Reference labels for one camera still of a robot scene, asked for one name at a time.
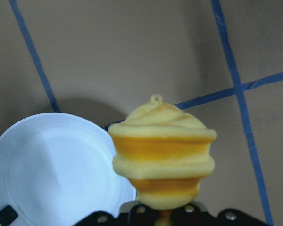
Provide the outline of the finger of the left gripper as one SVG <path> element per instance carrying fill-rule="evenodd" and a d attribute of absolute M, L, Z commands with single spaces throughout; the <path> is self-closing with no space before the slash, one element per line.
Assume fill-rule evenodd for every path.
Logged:
<path fill-rule="evenodd" d="M 5 206 L 0 211 L 0 226 L 9 226 L 18 218 L 18 213 L 11 205 Z"/>

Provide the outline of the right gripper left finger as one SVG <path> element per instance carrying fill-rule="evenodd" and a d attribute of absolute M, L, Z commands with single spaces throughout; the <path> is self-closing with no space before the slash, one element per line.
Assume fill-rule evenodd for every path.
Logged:
<path fill-rule="evenodd" d="M 128 211 L 120 213 L 117 218 L 104 211 L 94 212 L 82 219 L 76 226 L 153 226 L 156 211 L 146 205 L 137 204 Z"/>

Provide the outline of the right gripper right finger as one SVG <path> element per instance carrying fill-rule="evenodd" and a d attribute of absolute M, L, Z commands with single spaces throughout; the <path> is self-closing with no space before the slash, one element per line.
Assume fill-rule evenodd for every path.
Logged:
<path fill-rule="evenodd" d="M 196 204 L 173 210 L 171 222 L 175 226 L 269 226 L 269 224 L 237 209 L 224 209 L 216 217 Z"/>

